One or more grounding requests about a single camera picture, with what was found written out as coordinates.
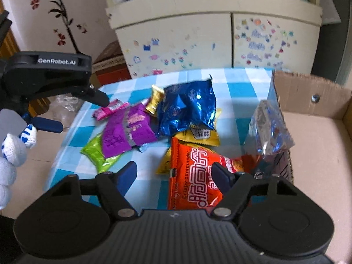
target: wooden door frame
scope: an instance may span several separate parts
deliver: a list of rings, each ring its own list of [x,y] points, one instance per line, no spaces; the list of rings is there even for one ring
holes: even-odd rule
[[[4,10],[4,4],[2,3],[2,0],[0,0],[0,13]],[[20,50],[16,43],[15,37],[10,29],[0,47],[0,58],[8,59],[14,53],[19,51]],[[47,98],[34,100],[29,103],[28,111],[34,117],[47,112],[49,109],[49,104],[50,101]]]

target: shelf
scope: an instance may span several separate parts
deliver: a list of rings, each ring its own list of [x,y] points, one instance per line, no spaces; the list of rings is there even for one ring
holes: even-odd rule
[[[113,29],[191,14],[259,14],[321,26],[322,9],[301,0],[131,0],[106,9]]]

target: screw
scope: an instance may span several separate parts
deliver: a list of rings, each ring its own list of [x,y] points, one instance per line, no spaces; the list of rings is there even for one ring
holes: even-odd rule
[[[313,103],[318,103],[319,100],[320,100],[320,95],[319,95],[319,94],[314,94],[314,95],[312,96],[312,102],[313,102]]]
[[[226,207],[218,207],[214,209],[214,214],[220,217],[227,217],[231,214],[231,210]]]
[[[123,209],[120,209],[117,214],[121,217],[124,217],[124,218],[129,218],[131,216],[134,216],[134,210],[133,209],[130,209],[130,208],[123,208]]]

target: pink candy wrapper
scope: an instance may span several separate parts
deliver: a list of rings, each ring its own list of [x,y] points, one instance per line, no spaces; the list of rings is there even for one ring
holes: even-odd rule
[[[129,105],[130,104],[128,102],[122,102],[121,100],[115,99],[114,101],[110,102],[108,107],[100,107],[99,109],[96,109],[96,111],[93,113],[93,117],[99,121],[110,116],[111,114],[114,114],[120,109],[126,108]]]

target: cabinet door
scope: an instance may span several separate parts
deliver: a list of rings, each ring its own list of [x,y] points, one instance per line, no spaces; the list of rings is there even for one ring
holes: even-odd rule
[[[310,74],[320,28],[283,18],[233,15],[235,67],[287,68]]]
[[[132,78],[197,68],[230,68],[230,14],[158,19],[116,30]]]

